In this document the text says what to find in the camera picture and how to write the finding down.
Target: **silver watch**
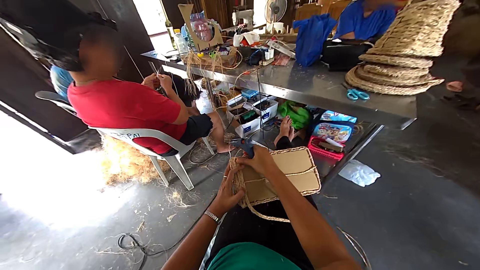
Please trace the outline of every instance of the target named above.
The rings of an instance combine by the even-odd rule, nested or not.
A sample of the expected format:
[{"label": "silver watch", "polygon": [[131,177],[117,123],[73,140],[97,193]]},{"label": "silver watch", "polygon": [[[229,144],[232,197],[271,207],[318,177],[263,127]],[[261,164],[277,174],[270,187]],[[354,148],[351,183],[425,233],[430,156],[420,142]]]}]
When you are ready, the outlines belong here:
[{"label": "silver watch", "polygon": [[205,210],[204,214],[211,217],[217,224],[220,224],[220,219],[216,215],[214,215],[212,212]]}]

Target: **red shirt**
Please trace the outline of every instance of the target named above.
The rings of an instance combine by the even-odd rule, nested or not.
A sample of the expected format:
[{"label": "red shirt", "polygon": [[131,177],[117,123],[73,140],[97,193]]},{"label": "red shirt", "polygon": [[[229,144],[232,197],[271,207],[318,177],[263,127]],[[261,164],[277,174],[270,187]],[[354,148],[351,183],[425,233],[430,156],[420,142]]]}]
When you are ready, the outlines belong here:
[{"label": "red shirt", "polygon": [[[187,124],[172,124],[180,105],[151,88],[120,80],[95,81],[86,86],[68,87],[68,100],[78,117],[92,127],[157,129],[179,140]],[[163,154],[171,147],[151,137],[135,143]]]}]

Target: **white plastic chair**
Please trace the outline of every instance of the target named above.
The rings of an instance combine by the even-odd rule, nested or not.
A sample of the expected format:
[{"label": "white plastic chair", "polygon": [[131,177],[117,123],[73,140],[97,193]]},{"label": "white plastic chair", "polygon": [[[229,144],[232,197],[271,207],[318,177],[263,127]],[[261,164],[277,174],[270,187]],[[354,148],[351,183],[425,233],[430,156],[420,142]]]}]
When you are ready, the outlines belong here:
[{"label": "white plastic chair", "polygon": [[50,91],[38,91],[38,92],[35,93],[35,97],[37,97],[39,99],[49,100],[49,101],[55,103],[55,105],[59,106],[60,108],[62,108],[64,110],[66,110],[67,112],[77,116],[77,111],[75,111],[75,109],[69,103],[64,101],[62,99],[62,97],[57,93],[50,92]]},{"label": "white plastic chair", "polygon": [[[180,180],[183,182],[183,184],[187,187],[188,190],[193,189],[193,184],[190,180],[190,177],[188,176],[187,172],[185,171],[185,168],[183,167],[180,158],[185,155],[190,149],[192,149],[193,145],[195,142],[193,142],[190,145],[185,145],[178,140],[170,137],[169,135],[155,129],[145,129],[145,128],[102,128],[102,127],[91,127],[89,128],[96,129],[98,131],[101,131],[109,136],[112,136],[116,139],[122,140],[129,145],[135,147],[138,149],[140,152],[148,155],[150,159],[152,160],[153,165],[155,166],[156,170],[158,171],[158,174],[160,174],[160,177],[162,178],[163,182],[165,185],[168,185],[168,180],[163,174],[162,169],[160,168],[160,164],[158,163],[158,160],[165,160],[172,170],[177,174],[177,176],[180,178]],[[178,154],[175,156],[171,157],[162,157],[159,154],[136,144],[133,139],[134,138],[139,138],[139,137],[153,137],[157,138],[166,144],[170,145],[174,149],[178,151]],[[202,138],[205,144],[208,147],[208,150],[212,155],[215,153],[213,152],[212,147],[210,144],[208,144],[208,141],[206,138]]]}]

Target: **stack of woven mats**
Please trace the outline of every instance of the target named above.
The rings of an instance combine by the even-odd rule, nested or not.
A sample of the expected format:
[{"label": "stack of woven mats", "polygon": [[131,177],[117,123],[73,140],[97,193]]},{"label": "stack of woven mats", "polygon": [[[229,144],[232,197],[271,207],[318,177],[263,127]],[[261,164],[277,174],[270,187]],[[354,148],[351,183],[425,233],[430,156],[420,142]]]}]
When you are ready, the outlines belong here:
[{"label": "stack of woven mats", "polygon": [[390,95],[415,95],[444,80],[429,73],[431,57],[443,52],[442,40],[457,0],[426,0],[400,11],[387,32],[352,68],[346,81],[352,86]]}]

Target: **cartoon backpack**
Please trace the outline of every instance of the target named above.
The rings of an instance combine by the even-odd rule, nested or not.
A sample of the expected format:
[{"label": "cartoon backpack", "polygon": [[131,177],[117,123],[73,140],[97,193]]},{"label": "cartoon backpack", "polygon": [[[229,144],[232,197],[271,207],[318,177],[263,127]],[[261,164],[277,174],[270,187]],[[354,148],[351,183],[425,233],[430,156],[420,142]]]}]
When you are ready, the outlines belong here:
[{"label": "cartoon backpack", "polygon": [[352,135],[352,129],[356,121],[356,117],[325,110],[312,121],[311,135],[345,143]]}]

